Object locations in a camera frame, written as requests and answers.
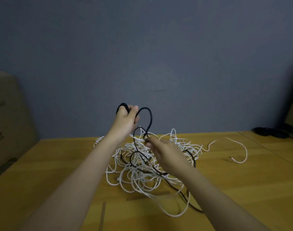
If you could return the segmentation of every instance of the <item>coiled black cord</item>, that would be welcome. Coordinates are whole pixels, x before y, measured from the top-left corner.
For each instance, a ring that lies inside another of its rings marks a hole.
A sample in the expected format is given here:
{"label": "coiled black cord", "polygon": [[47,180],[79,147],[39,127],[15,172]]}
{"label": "coiled black cord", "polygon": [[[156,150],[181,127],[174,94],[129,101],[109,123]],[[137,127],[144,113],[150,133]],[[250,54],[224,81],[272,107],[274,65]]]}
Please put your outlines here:
{"label": "coiled black cord", "polygon": [[[129,109],[128,105],[127,105],[126,103],[122,103],[122,104],[120,104],[120,105],[118,106],[116,114],[118,113],[119,108],[120,108],[121,106],[124,106],[124,107],[125,107],[127,113],[130,112],[130,109]],[[151,161],[150,161],[151,159],[148,159],[147,156],[144,155],[142,152],[140,152],[140,151],[138,150],[138,148],[137,148],[136,141],[135,141],[135,131],[136,131],[137,129],[139,129],[139,128],[140,128],[140,129],[143,129],[144,132],[145,132],[144,135],[143,135],[143,139],[145,138],[145,136],[149,137],[149,135],[148,135],[148,131],[149,131],[149,129],[150,129],[151,125],[152,125],[152,121],[153,121],[153,115],[152,115],[152,112],[151,112],[151,110],[150,110],[149,108],[147,108],[147,107],[143,107],[143,108],[139,109],[139,111],[138,111],[137,114],[136,114],[136,117],[138,116],[138,114],[140,113],[140,111],[143,110],[143,109],[147,109],[147,110],[149,111],[149,113],[150,113],[150,123],[149,123],[149,126],[147,127],[146,130],[145,130],[144,128],[142,128],[142,127],[137,127],[136,129],[134,129],[134,132],[133,132],[133,136],[134,136],[134,137],[133,137],[133,140],[134,140],[134,145],[135,145],[135,147],[136,147],[136,151],[134,151],[134,152],[130,155],[129,163],[130,163],[130,165],[131,165],[132,167],[136,168],[137,166],[133,165],[133,163],[131,162],[131,159],[132,159],[132,157],[133,157],[134,154],[139,153],[139,156],[141,157],[141,160],[142,160],[146,165],[148,165],[147,162],[143,159],[143,158],[145,158],[145,159],[148,161],[148,163],[150,164],[149,166],[151,166],[151,167],[154,169],[154,171],[157,172],[158,175],[160,175],[160,176],[168,175],[168,173],[166,173],[166,172],[165,172],[165,173],[162,173],[162,172],[160,172],[158,169],[156,169],[156,168],[152,165],[152,163],[151,163]],[[188,150],[185,150],[185,151],[187,151],[187,153],[191,156],[191,158],[192,158],[193,161],[194,161],[194,167],[196,167],[196,161],[195,161],[194,156],[190,153],[190,151],[188,151]],[[122,160],[125,164],[128,164],[128,162],[126,162],[126,161],[123,159],[122,154],[120,154],[120,158],[121,158],[121,160]],[[139,170],[139,171],[141,171],[141,172],[143,172],[143,173],[150,173],[150,174],[151,174],[151,172],[149,172],[149,171],[145,171],[145,170],[142,170],[142,169],[139,169],[139,168],[137,168],[137,170]],[[174,190],[176,190],[176,191],[179,191],[179,189],[177,189],[177,188],[175,188],[174,186],[172,186],[172,185],[168,182],[167,179],[165,179],[165,181],[166,181],[166,183],[167,183],[172,189],[174,189]],[[184,195],[181,191],[179,191],[179,192],[180,192],[180,194],[182,195],[183,199],[186,201],[186,203],[188,203],[188,200],[186,199],[185,195]],[[193,206],[191,203],[188,203],[188,205],[189,205],[191,208],[193,208],[195,211],[200,212],[200,213],[203,213],[202,210],[196,208],[196,207]]]}

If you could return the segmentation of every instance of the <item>black cable bundle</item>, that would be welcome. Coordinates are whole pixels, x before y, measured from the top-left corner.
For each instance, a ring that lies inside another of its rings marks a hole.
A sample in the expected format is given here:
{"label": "black cable bundle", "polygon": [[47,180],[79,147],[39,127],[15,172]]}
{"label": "black cable bundle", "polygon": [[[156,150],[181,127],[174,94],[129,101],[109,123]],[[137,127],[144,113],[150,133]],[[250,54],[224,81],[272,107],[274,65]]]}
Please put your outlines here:
{"label": "black cable bundle", "polygon": [[[122,104],[120,104],[120,105],[118,106],[118,108],[117,108],[117,112],[118,112],[118,110],[119,110],[119,108],[120,108],[121,106],[124,106],[124,107],[125,107],[127,113],[130,112],[130,109],[129,109],[128,105],[125,104],[125,103],[122,103]],[[149,108],[147,108],[147,107],[143,107],[143,108],[139,109],[139,111],[138,111],[137,114],[136,114],[136,117],[138,116],[138,114],[139,114],[139,113],[141,112],[141,110],[143,110],[143,109],[147,109],[147,110],[149,111],[149,113],[150,113],[150,118],[151,118],[151,119],[150,119],[149,126],[147,127],[146,130],[145,130],[144,128],[142,128],[142,127],[137,127],[137,128],[134,130],[134,132],[133,132],[133,136],[135,136],[135,131],[136,131],[137,129],[141,128],[141,129],[143,129],[144,132],[145,132],[144,135],[143,135],[143,139],[144,139],[145,136],[149,137],[149,135],[148,135],[148,131],[149,131],[151,125],[152,125],[153,115],[152,115],[152,112],[151,112],[151,110],[150,110]],[[147,162],[144,160],[144,159],[146,159],[146,160],[148,161],[148,163],[150,164],[150,166],[152,166],[152,168],[157,172],[157,174],[158,174],[159,176],[165,176],[165,175],[168,175],[168,173],[166,173],[166,172],[165,172],[165,173],[162,173],[162,172],[158,171],[158,170],[157,170],[157,169],[151,164],[150,159],[148,159],[146,155],[144,155],[142,152],[140,152],[140,151],[138,150],[138,148],[137,148],[137,146],[136,146],[135,138],[133,138],[133,139],[134,139],[134,145],[135,145],[135,147],[136,147],[136,151],[134,151],[134,152],[130,155],[129,163],[131,164],[131,166],[136,168],[136,166],[132,164],[131,159],[132,159],[132,156],[133,156],[134,154],[139,153],[139,155],[140,155],[140,157],[141,157],[141,160],[143,160],[144,163],[147,164]],[[194,161],[194,167],[196,167],[196,161],[195,161],[195,158],[193,157],[193,155],[192,155],[188,150],[185,150],[185,151],[187,151],[188,154],[191,156],[191,158],[192,158],[193,161]],[[121,160],[122,160],[125,164],[128,164],[128,162],[126,162],[126,161],[123,159],[122,154],[120,154],[120,158],[121,158]],[[143,173],[151,173],[151,172],[149,172],[149,171],[144,171],[144,170],[141,170],[141,169],[138,169],[138,170],[141,171],[141,172],[143,172]],[[166,183],[167,183],[171,188],[173,188],[174,190],[178,191],[178,189],[175,188],[174,186],[172,186],[172,185],[168,182],[168,180],[165,179],[165,181],[166,181]],[[185,195],[184,195],[181,191],[180,191],[180,194],[182,195],[183,199],[184,199],[184,200],[186,201],[186,203],[187,203],[188,200],[187,200],[187,198],[185,197]],[[200,213],[203,213],[202,210],[196,208],[196,207],[193,206],[191,203],[188,203],[188,205],[189,205],[191,208],[193,208],[195,211],[200,212]]]}

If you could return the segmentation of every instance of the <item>forearm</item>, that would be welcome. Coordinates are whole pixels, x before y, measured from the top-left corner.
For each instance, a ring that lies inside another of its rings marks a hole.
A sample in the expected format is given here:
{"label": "forearm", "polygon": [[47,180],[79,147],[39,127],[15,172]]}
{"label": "forearm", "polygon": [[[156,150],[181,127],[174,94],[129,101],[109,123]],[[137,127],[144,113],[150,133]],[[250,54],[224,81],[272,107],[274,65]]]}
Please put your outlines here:
{"label": "forearm", "polygon": [[113,136],[107,135],[83,163],[29,217],[21,230],[78,231],[118,144]]}
{"label": "forearm", "polygon": [[250,213],[211,184],[197,169],[188,167],[179,179],[191,192],[216,231],[269,230]]}

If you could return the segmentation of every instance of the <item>wall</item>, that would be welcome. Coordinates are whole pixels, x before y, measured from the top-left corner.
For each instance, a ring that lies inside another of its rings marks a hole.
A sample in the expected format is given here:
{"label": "wall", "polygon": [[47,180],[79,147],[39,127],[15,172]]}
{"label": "wall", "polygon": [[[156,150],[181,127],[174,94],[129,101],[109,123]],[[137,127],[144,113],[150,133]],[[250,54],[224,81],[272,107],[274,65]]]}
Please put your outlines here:
{"label": "wall", "polygon": [[274,126],[291,68],[293,0],[0,0],[0,70],[41,138],[104,135],[121,102],[154,133]]}

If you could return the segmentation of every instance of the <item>tabletop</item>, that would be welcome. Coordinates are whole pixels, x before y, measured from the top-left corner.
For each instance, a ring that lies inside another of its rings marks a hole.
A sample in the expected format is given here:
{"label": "tabletop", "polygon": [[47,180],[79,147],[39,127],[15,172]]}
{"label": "tabletop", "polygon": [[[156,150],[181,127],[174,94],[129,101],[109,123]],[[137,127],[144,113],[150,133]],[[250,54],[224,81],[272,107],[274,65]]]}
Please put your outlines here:
{"label": "tabletop", "polygon": [[[293,230],[293,139],[262,137],[252,132],[178,134],[207,147],[197,168],[272,230]],[[224,137],[242,143],[244,148]],[[92,150],[96,138],[41,140],[0,176],[0,230],[16,230]],[[117,174],[110,175],[114,180]],[[162,206],[178,214],[185,203],[165,183],[154,190]],[[96,191],[83,231],[214,230],[204,214],[192,209],[180,217],[165,215],[139,193],[110,186],[104,176]]]}

